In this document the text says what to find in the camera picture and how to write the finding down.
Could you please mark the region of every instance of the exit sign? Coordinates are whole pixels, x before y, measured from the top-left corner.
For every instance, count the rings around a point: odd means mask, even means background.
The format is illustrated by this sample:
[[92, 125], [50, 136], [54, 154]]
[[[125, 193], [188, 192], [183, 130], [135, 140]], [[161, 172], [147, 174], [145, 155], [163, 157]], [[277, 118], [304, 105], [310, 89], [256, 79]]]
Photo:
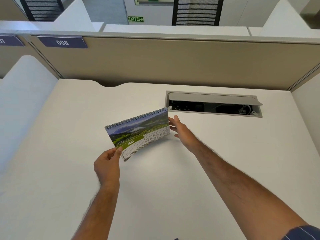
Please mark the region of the exit sign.
[[144, 22], [143, 17], [136, 17], [136, 16], [128, 16], [129, 22]]

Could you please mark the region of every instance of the name plate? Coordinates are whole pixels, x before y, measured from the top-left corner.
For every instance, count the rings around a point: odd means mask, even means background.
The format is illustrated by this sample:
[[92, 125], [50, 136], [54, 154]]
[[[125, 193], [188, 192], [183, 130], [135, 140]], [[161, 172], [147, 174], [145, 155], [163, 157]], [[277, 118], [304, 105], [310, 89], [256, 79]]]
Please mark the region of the name plate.
[[38, 36], [38, 39], [46, 47], [78, 48], [78, 49], [88, 48], [88, 46], [86, 45], [82, 37]]
[[15, 35], [0, 35], [1, 46], [24, 46]]

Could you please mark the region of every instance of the sleeve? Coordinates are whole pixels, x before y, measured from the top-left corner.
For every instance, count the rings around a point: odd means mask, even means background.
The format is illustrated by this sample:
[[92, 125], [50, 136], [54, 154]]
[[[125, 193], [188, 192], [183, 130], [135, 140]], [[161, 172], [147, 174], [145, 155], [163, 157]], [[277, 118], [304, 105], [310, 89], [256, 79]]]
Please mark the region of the sleeve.
[[291, 229], [282, 240], [320, 240], [320, 229], [314, 226], [298, 226]]

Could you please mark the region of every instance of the gray floor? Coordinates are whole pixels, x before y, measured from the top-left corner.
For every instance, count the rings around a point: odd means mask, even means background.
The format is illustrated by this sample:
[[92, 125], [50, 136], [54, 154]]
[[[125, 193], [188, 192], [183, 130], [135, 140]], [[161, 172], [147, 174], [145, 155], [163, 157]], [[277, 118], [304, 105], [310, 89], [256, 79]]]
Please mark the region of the gray floor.
[[92, 22], [128, 24], [123, 0], [82, 0]]

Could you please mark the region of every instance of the open lid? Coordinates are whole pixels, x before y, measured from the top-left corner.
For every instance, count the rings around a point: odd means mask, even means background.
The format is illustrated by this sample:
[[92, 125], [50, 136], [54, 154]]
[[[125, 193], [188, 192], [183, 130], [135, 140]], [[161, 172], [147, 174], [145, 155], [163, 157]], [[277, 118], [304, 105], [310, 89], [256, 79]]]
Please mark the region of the open lid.
[[256, 96], [233, 94], [170, 92], [169, 100], [219, 104], [263, 105], [258, 101]]

